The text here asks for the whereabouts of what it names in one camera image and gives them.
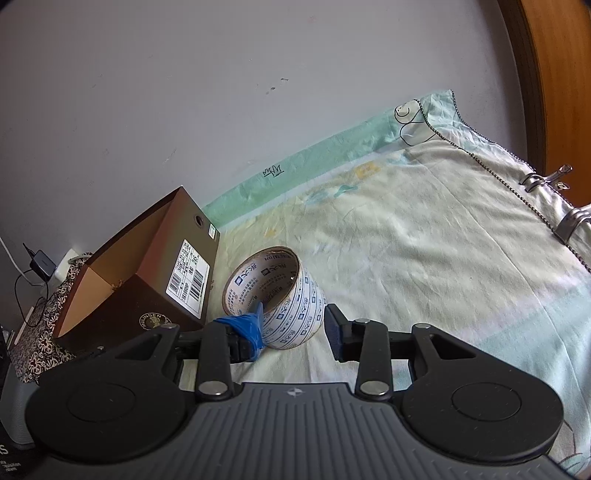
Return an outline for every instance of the metal clip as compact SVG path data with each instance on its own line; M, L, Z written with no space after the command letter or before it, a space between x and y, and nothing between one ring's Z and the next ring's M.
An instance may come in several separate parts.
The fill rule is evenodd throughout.
M534 188L539 187L540 185L552 185L556 180L560 177L565 176L567 173L573 171L573 167L565 163L562 165L558 170L554 173L551 173L547 177L543 177L542 175L538 175L537 173L530 173L525 176L523 180L519 183L519 185L525 186L525 191L527 193L531 192ZM570 187L563 182L559 182L561 185L558 186L559 190L568 190Z
M573 208L556 227L554 234L563 244L567 244L575 229L583 222L591 223L591 203L584 207Z

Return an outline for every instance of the black charger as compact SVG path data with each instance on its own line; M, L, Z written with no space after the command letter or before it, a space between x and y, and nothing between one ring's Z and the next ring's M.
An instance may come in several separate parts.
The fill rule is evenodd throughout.
M31 263L29 263L31 270L33 270L45 283L49 282L50 278L56 271L55 263L51 261L51 258L49 258L43 250L37 250L37 253L35 253L24 243L23 245L31 256Z

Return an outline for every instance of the white wall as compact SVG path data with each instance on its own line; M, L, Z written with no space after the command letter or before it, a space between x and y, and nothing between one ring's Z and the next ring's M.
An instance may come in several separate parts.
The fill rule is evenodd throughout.
M14 0L0 12L0 235L23 267L22 241L57 262L179 184L205 205L445 88L525 155L495 0ZM0 322L13 326L1 251L0 268Z

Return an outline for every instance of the cord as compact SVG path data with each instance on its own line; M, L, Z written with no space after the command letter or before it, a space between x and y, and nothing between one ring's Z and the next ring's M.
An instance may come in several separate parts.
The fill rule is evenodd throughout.
M41 311L41 316L39 317L39 320L37 321L37 323L35 325L31 325L27 322L27 319L24 316L24 313L22 312L22 307L21 307L21 302L18 301L18 294L17 294L17 285L18 285L18 281L22 278L26 279L25 277L25 273L28 273L32 271L32 269L29 268L29 270L25 270L23 273L21 273L17 279L14 281L14 297L17 300L17 304L18 304L18 309L21 311L21 317L22 317L22 321L25 322L25 324L29 327L29 328L35 328L36 326L38 326L41 321L43 320L43 315L45 315L45 309L47 307L47 303L49 302L49 285L47 284L47 282L45 282L45 303L43 304L43 310ZM43 300L43 297L39 297L37 299L37 301L35 302L35 306L33 307L33 311L35 311L37 309L37 307L39 306L39 300Z
M18 270L18 272L21 274L21 276L29 283L29 285L31 287L41 287L43 286L43 283L33 283L31 280L29 280L26 276L25 273L18 268L17 263L14 261L12 255L10 254L10 252L8 251L8 247L6 246L6 244L4 243L4 240L2 240L2 237L0 236L0 244L2 244L2 246L4 247L4 250L6 250L6 253L8 254L8 258L10 258L10 261L12 262L12 264L14 265L14 268L16 268Z

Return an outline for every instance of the white label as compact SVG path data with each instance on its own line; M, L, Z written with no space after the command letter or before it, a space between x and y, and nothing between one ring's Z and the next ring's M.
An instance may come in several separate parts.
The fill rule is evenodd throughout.
M166 293L200 319L208 275L209 264L184 240Z

